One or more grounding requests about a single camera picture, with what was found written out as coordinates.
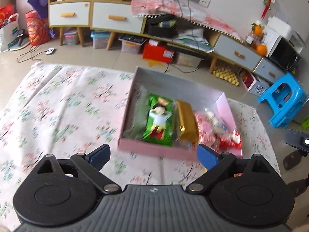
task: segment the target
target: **metal screw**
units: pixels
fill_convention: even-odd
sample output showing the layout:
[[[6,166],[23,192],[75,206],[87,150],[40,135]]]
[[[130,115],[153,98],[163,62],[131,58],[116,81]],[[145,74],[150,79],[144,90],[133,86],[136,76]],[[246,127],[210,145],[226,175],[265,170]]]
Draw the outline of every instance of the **metal screw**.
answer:
[[[202,191],[203,188],[204,188],[203,185],[199,184],[199,183],[193,183],[193,184],[189,185],[189,190],[191,192],[199,192],[199,191]]]
[[[116,192],[119,190],[119,186],[116,184],[107,184],[104,186],[104,190],[109,193]]]

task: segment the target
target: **white plastic bag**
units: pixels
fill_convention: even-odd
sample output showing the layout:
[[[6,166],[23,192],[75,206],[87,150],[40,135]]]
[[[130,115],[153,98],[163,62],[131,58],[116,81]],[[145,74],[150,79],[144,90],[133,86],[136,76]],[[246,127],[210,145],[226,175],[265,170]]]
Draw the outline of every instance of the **white plastic bag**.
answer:
[[[11,46],[17,43],[18,27],[18,13],[11,15],[8,19],[7,25],[0,29],[0,53],[8,51]]]

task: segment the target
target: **drawer handle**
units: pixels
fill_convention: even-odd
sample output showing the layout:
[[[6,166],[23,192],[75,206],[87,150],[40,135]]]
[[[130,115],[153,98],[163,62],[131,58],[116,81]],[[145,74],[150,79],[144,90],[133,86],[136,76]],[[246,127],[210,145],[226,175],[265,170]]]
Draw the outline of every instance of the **drawer handle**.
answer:
[[[238,51],[234,51],[234,54],[242,59],[245,59],[245,55],[240,54]]]
[[[276,75],[275,75],[274,73],[272,73],[271,71],[270,71],[270,72],[268,72],[268,74],[269,74],[270,76],[272,76],[273,78],[275,78],[275,77],[276,77]]]
[[[73,16],[75,16],[75,13],[62,13],[60,15],[60,17],[73,17]]]
[[[127,18],[126,18],[126,17],[121,17],[121,16],[109,15],[109,19],[117,20],[117,21],[124,21],[124,20],[126,20]]]

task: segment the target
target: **gold wrapped item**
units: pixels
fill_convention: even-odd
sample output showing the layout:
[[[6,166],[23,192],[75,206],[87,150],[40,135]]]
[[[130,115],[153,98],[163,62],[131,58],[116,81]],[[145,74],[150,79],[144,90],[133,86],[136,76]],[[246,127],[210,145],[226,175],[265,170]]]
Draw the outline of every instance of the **gold wrapped item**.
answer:
[[[195,121],[195,116],[191,105],[187,102],[176,100],[178,110],[178,132],[179,143],[188,149],[196,149],[199,142],[199,133]]]

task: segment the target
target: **tile floor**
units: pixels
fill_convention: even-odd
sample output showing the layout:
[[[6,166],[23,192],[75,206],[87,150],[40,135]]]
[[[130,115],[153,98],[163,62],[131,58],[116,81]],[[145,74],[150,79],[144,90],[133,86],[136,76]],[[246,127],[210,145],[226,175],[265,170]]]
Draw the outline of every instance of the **tile floor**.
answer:
[[[86,46],[84,48],[80,45],[59,46],[59,42],[54,40],[41,45],[36,53],[45,51],[50,47],[57,48],[56,52],[53,55],[45,55],[43,53],[36,58],[41,58],[46,63],[97,66],[128,72],[134,72],[136,66],[149,68],[148,63],[142,60],[140,55],[122,53],[119,43],[115,45],[116,46],[112,50],[106,51],[104,49],[93,49],[91,46]],[[0,53],[0,74],[2,74],[0,77],[0,112],[4,109],[7,101],[21,80],[29,72],[31,65],[34,64],[32,60],[23,63],[18,63],[16,61],[19,55],[25,53],[29,49],[30,47],[27,47],[20,51]],[[180,68],[186,72],[193,70],[190,67],[184,66]],[[163,72],[166,66],[153,66],[151,69]],[[217,79],[209,74],[208,69],[209,66],[205,62],[205,64],[194,73],[182,73],[174,67],[169,67],[168,73],[222,90],[226,93],[228,98],[256,107],[272,142],[283,180],[289,183],[306,178],[309,173],[309,156],[303,158],[302,162],[297,167],[288,172],[285,171],[283,167],[283,158],[295,149],[283,142],[283,129],[273,129],[269,125],[268,119],[271,117],[272,112],[268,106],[266,104],[259,105],[256,96],[247,93],[242,85],[234,87],[228,82]],[[292,123],[291,128],[301,130],[300,126],[296,123]],[[309,214],[309,190],[296,198],[295,207],[288,220],[288,225],[295,227],[304,223],[309,223],[307,214]]]

